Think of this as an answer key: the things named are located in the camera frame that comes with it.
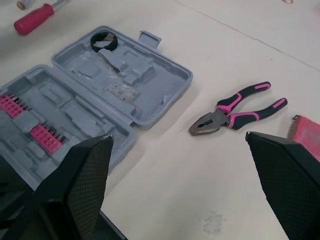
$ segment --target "gray plastic case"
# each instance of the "gray plastic case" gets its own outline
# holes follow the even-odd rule
[[[103,32],[116,35],[118,47],[96,53],[90,38]],[[135,143],[132,125],[151,128],[182,96],[192,72],[159,54],[160,41],[146,31],[136,41],[100,26],[55,54],[53,67],[35,66],[0,88],[0,96],[15,94],[32,107],[14,119],[0,109],[0,153],[32,189],[72,146],[100,135],[114,137],[111,172]],[[66,137],[54,154],[29,134],[46,121]]]

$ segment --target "pink object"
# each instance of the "pink object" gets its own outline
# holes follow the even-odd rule
[[[300,115],[293,120],[288,138],[302,144],[320,163],[320,125]]]
[[[271,87],[271,85],[269,83],[265,83],[265,84],[261,84],[261,85],[255,86],[254,89],[267,88],[266,90],[268,90],[270,87]]]
[[[40,124],[31,130],[30,135],[51,154],[54,154],[63,145]]]
[[[286,101],[285,98],[281,98],[276,104],[273,105],[273,108],[279,107],[281,104],[283,104]]]
[[[29,34],[54,14],[54,8],[50,4],[45,3],[42,7],[33,10],[16,21],[14,28],[21,35]]]
[[[229,125],[228,125],[227,127],[230,128],[230,129],[232,129],[232,127],[233,127],[234,124],[235,124],[235,119],[236,119],[236,117],[246,116],[246,115],[253,115],[253,116],[255,116],[256,121],[259,121],[259,120],[260,120],[259,115],[258,115],[257,113],[255,113],[255,112],[234,113],[234,114],[231,114],[231,115],[229,116],[230,123],[229,123]]]
[[[8,95],[0,97],[0,109],[3,109],[13,119],[24,111]]]
[[[231,113],[232,108],[236,104],[238,104],[242,99],[242,96],[240,93],[237,92],[237,95],[238,95],[238,98],[233,103],[231,103],[229,106],[218,105],[218,106],[216,106],[216,108],[222,110],[225,113],[225,115],[228,115],[229,113]]]

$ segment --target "table surface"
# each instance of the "table surface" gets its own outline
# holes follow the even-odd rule
[[[245,135],[285,137],[296,114],[320,123],[319,1],[196,2],[72,0],[30,35],[18,36],[13,22],[28,11],[2,0],[1,84],[35,65],[51,65],[54,53],[100,25],[133,38],[140,30],[161,37],[159,52],[194,78],[153,128],[134,128],[135,146],[108,177],[103,212],[130,240],[285,240]],[[297,19],[301,9],[312,16]],[[284,29],[288,18],[303,24]],[[285,109],[238,131],[190,136],[189,127],[218,100],[263,81],[271,89],[245,99],[235,112],[259,110],[282,97],[289,102]]]

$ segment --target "case latch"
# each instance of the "case latch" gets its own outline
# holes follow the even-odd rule
[[[157,49],[158,45],[161,42],[161,38],[153,35],[152,33],[142,30],[140,31],[140,36],[138,38],[139,42],[142,42],[143,44],[147,45],[148,47],[151,47],[153,49]]]

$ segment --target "pink and black pliers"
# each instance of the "pink and black pliers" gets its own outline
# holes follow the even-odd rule
[[[199,118],[189,129],[192,136],[211,134],[225,126],[238,130],[244,125],[268,118],[288,104],[284,97],[260,111],[242,112],[231,114],[231,111],[246,97],[268,90],[270,82],[265,81],[256,85],[248,86],[237,92],[232,97],[217,102],[216,111],[209,112]]]

